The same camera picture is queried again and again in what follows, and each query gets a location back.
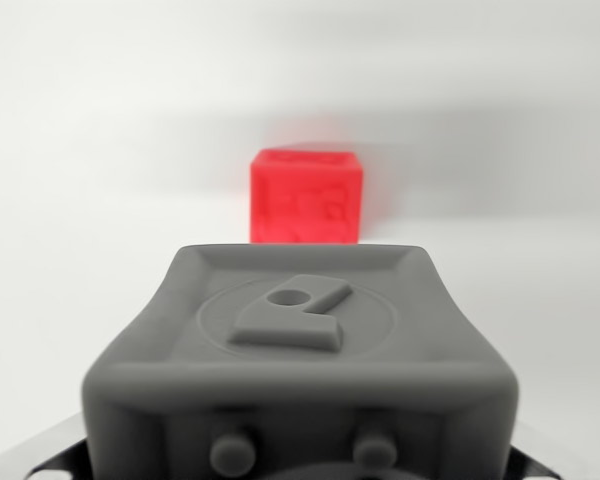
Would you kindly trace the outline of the black-padded silver gripper left finger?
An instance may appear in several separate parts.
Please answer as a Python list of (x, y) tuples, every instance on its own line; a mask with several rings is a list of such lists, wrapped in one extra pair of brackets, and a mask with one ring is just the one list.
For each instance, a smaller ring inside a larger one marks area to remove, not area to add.
[(0, 479), (90, 479), (81, 413), (0, 454)]

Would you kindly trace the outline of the black-padded silver gripper right finger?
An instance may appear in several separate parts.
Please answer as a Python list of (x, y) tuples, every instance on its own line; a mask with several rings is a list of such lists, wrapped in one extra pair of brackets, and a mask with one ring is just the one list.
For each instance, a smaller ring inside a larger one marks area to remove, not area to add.
[(510, 478), (600, 479), (600, 464), (517, 422), (511, 440)]

